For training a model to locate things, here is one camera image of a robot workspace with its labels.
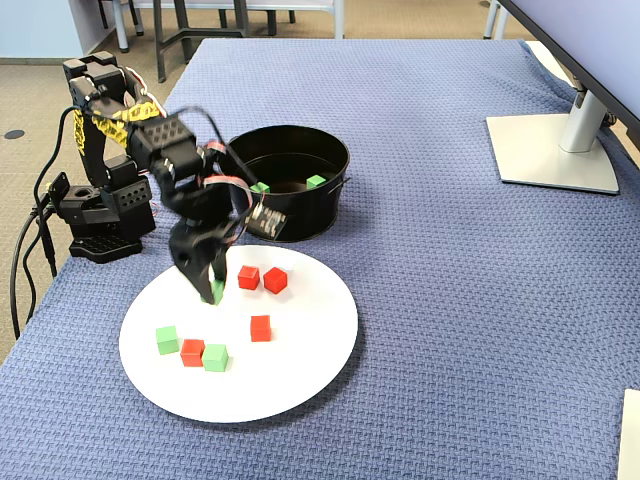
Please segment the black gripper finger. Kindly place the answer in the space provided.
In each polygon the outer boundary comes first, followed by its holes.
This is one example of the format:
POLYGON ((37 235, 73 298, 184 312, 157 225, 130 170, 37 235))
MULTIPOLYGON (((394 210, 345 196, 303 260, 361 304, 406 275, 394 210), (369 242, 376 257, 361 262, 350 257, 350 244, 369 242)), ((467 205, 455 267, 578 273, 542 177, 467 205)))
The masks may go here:
POLYGON ((208 266, 178 266, 178 270, 190 282, 202 300, 208 304, 215 303, 208 266))
POLYGON ((222 294, 226 285, 227 278, 227 254, 228 246, 223 244, 220 246, 214 255, 214 259, 211 262, 213 271, 213 288, 215 294, 222 294))

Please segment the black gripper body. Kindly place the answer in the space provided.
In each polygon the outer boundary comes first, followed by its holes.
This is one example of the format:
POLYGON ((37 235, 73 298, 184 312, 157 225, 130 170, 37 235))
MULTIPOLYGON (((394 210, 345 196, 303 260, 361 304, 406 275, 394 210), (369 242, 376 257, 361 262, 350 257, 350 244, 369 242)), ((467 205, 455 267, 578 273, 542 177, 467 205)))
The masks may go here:
POLYGON ((169 249, 176 267, 208 266, 209 278, 213 279, 211 262, 216 250, 223 244, 230 248, 235 242, 237 226, 235 220, 223 220, 217 225, 193 219, 179 220, 169 238, 169 249))

